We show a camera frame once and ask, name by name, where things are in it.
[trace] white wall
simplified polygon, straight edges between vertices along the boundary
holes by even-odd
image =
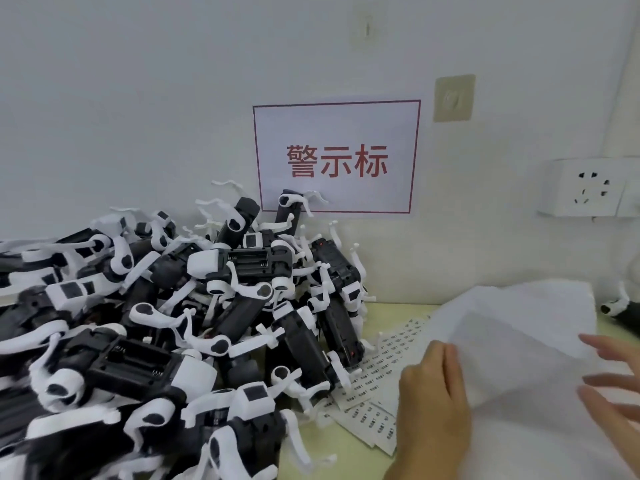
[[[604,290],[625,224],[537,216],[538,177],[601,153],[636,0],[370,0],[368,45],[350,37],[356,1],[0,0],[2,234],[63,234],[108,205],[192,222],[211,178],[257,195],[253,104],[410,95],[415,217],[342,225],[373,293],[439,303],[540,276]],[[436,78],[463,73],[473,119],[433,125]]]

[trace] wall socket panel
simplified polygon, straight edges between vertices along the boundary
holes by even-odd
[[[615,216],[640,158],[585,158],[546,163],[540,212],[555,217]]]

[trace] table surface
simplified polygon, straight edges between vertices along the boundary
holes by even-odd
[[[425,317],[438,307],[434,305],[392,305],[386,303],[368,303],[369,314],[364,325],[363,335],[372,337],[379,331],[390,331],[414,317]],[[633,334],[620,328],[613,321],[598,315],[598,332],[633,342],[640,342]],[[324,429],[315,423],[300,427],[302,439],[313,459],[336,453],[338,462],[332,468],[319,468],[310,476],[313,480],[325,479],[381,479],[391,464],[392,458],[379,448],[369,448],[337,424]],[[279,480],[299,480],[301,475],[286,454],[280,460]]]

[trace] human hand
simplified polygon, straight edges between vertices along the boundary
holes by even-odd
[[[456,347],[433,341],[400,379],[397,456],[385,480],[453,480],[471,440]]]
[[[640,406],[635,404],[612,404],[593,387],[615,387],[640,392],[640,347],[612,337],[580,335],[580,340],[594,347],[604,360],[626,362],[634,373],[593,374],[585,376],[585,386],[578,387],[578,396],[591,418],[609,437],[618,453],[640,478],[640,432],[629,421],[640,422]]]

